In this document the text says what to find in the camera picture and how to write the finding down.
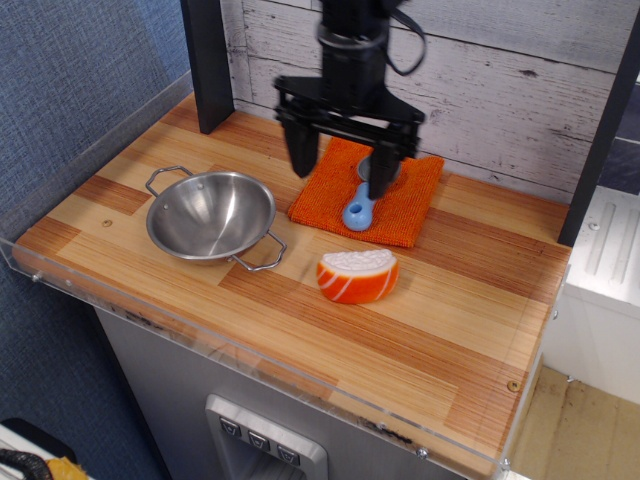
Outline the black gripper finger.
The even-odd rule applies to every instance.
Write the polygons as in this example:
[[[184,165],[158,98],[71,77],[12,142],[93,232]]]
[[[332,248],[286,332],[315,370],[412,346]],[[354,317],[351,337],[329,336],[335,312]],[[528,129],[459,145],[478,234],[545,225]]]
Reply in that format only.
[[[394,182],[400,163],[406,157],[412,157],[414,150],[404,145],[386,141],[378,142],[370,155],[369,162],[369,198],[382,198]]]
[[[293,171],[300,178],[307,177],[318,159],[319,132],[310,122],[289,114],[281,114],[279,120]]]

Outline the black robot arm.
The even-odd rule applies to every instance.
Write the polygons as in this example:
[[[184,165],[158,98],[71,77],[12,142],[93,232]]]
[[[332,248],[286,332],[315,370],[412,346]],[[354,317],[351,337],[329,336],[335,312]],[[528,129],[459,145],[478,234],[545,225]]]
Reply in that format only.
[[[320,134],[372,148],[366,179],[372,200],[384,196],[401,161],[415,155],[425,115],[393,95],[385,82],[394,65],[388,53],[392,20],[426,38],[396,1],[323,2],[316,30],[320,76],[275,79],[276,117],[299,177],[316,165]]]

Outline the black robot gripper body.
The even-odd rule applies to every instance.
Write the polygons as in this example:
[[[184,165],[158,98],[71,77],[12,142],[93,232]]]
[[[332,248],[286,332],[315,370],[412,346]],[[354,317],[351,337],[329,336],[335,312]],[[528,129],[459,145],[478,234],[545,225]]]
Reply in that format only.
[[[373,145],[416,145],[424,114],[386,86],[387,44],[324,43],[316,77],[279,76],[276,118],[289,145],[317,141],[320,133]]]

